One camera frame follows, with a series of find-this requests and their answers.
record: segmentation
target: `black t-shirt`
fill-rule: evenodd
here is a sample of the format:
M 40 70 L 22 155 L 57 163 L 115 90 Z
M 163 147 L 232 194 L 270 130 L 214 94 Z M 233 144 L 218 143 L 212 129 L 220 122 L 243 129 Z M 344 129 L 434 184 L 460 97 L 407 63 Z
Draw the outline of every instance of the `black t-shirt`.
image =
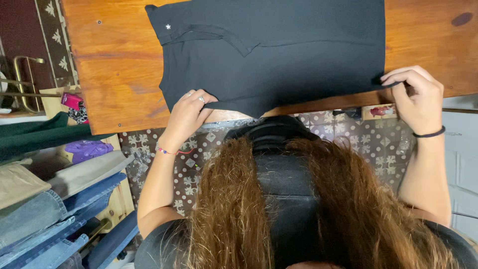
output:
M 263 193 L 267 193 L 266 203 L 276 214 L 271 227 L 276 268 L 323 260 L 318 246 L 316 215 L 320 201 L 313 197 L 306 159 L 258 155 L 256 163 L 258 181 Z M 426 225 L 451 249 L 461 268 L 478 267 L 476 252 L 462 237 L 434 222 L 426 221 Z M 185 235 L 184 228 L 185 220 L 175 220 L 152 231 L 136 253 L 135 268 L 157 269 L 161 265 L 172 268 L 175 246 Z
M 163 46 L 170 109 L 191 89 L 206 108 L 258 118 L 281 105 L 381 88 L 383 0 L 192 0 L 146 6 Z

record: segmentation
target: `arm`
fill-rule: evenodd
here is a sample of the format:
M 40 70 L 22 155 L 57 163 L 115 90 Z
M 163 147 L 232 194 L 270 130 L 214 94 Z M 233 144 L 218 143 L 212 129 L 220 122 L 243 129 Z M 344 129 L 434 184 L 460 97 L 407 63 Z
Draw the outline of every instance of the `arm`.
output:
M 413 87 L 408 96 L 403 83 L 392 87 L 400 117 L 418 135 L 442 128 L 443 85 L 421 67 L 405 67 L 382 77 L 383 85 L 406 81 Z M 414 207 L 420 218 L 450 225 L 451 204 L 445 173 L 445 135 L 417 138 L 416 147 L 399 189 L 399 198 Z
M 217 99 L 204 90 L 191 90 L 185 94 L 171 111 L 168 126 L 158 140 L 159 147 L 169 153 L 177 152 L 211 114 L 211 109 L 201 109 L 212 101 Z M 182 218 L 172 208 L 175 156 L 157 152 L 146 177 L 138 205 L 138 227 L 143 238 L 161 224 Z

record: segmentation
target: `woman's left hand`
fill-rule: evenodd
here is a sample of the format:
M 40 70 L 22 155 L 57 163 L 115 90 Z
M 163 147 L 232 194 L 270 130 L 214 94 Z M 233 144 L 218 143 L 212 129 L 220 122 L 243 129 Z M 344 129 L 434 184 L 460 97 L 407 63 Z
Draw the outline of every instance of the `woman's left hand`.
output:
M 204 90 L 190 90 L 181 97 L 171 111 L 166 130 L 159 138 L 159 147 L 169 153 L 176 153 L 213 111 L 209 108 L 201 111 L 209 102 L 217 102 L 217 98 Z

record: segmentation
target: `green fabric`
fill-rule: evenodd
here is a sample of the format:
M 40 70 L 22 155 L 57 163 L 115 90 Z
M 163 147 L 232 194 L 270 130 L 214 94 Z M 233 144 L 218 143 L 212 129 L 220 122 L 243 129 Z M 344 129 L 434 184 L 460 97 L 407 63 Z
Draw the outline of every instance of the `green fabric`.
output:
M 61 146 L 78 140 L 100 140 L 113 134 L 92 135 L 89 124 L 67 126 L 68 114 L 59 112 L 46 122 L 0 126 L 0 161 L 39 149 Z

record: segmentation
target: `red string bracelet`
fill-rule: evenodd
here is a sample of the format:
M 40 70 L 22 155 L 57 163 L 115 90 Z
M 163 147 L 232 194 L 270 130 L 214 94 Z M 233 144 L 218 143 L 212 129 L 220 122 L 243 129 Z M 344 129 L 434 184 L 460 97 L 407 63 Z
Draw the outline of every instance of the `red string bracelet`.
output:
M 158 148 L 158 150 L 161 151 L 161 152 L 163 152 L 164 154 L 177 155 L 178 153 L 184 153 L 184 154 L 191 153 L 191 152 L 194 150 L 194 148 L 192 148 L 192 149 L 191 149 L 190 151 L 188 151 L 188 152 L 178 151 L 178 152 L 176 152 L 176 153 L 169 153 L 169 152 L 167 152 L 165 149 L 162 149 L 162 148 Z

